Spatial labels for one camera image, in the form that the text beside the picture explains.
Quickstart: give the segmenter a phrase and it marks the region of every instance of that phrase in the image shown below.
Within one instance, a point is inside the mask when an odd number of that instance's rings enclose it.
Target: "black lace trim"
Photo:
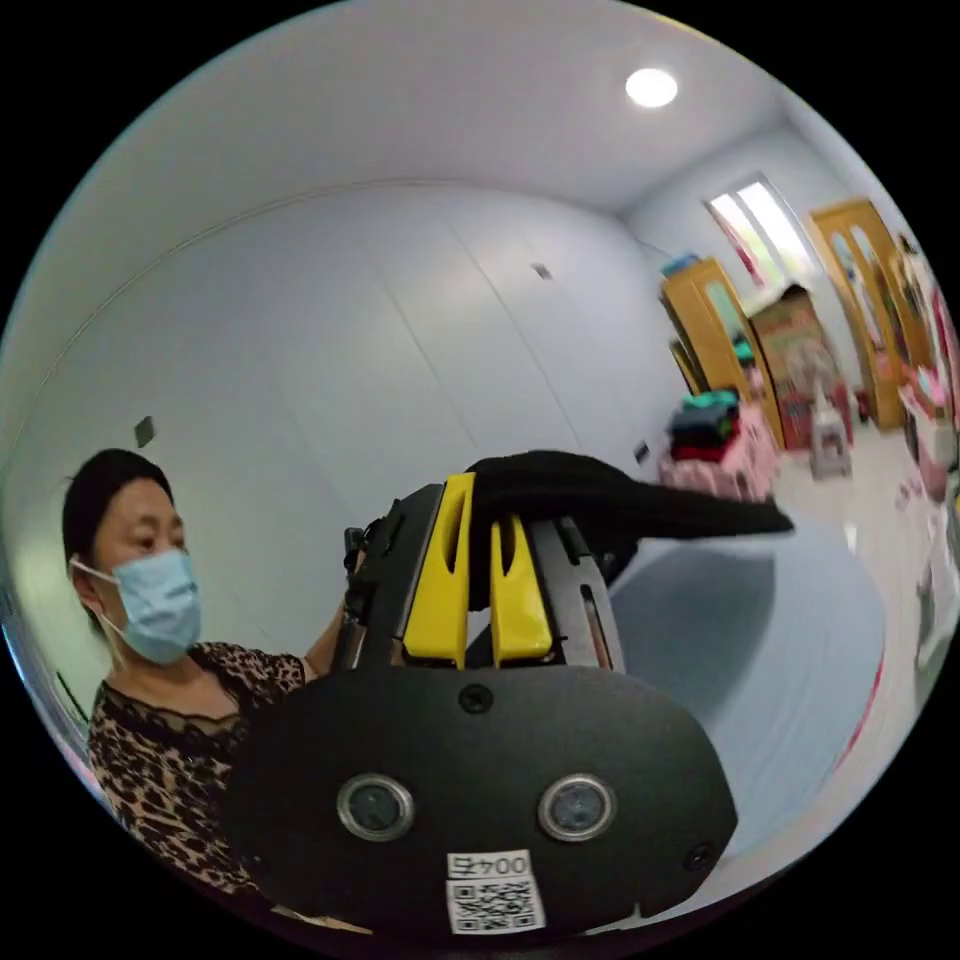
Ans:
[[[242,681],[212,657],[202,646],[190,656],[204,670],[213,673],[226,693],[237,703],[237,713],[222,720],[209,717],[191,717],[143,703],[102,684],[97,692],[94,715],[100,711],[104,718],[133,735],[139,735],[163,750],[176,750],[185,759],[217,760],[229,764],[237,748],[246,738],[254,712],[270,702],[258,696]],[[96,727],[91,726],[91,739],[96,739]]]

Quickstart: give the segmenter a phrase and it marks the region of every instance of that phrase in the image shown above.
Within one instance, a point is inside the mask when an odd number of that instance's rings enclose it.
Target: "sticker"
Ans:
[[[454,933],[543,929],[546,919],[530,851],[447,854],[447,912]]]

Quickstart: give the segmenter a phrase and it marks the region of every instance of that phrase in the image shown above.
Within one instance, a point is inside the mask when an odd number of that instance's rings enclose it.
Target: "face mask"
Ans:
[[[127,611],[127,629],[103,619],[141,657],[157,664],[179,660],[200,636],[200,596],[193,564],[182,550],[142,557],[108,577],[73,560],[87,573],[114,583]]]

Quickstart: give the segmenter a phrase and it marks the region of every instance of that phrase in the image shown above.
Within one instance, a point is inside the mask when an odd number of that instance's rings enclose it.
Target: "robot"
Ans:
[[[224,829],[274,903],[377,935],[512,948],[654,916],[736,829],[720,761],[626,674],[569,517],[492,525],[493,663],[468,668],[474,481],[427,485],[376,526],[331,673],[251,727]]]

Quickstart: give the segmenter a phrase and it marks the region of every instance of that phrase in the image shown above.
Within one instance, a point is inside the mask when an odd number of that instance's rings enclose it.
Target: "ceiling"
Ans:
[[[623,92],[641,66],[663,110]],[[726,48],[612,0],[357,0],[289,21],[186,79],[101,158],[14,308],[0,470],[43,377],[124,283],[271,202],[394,179],[465,180],[609,212],[782,118]]]

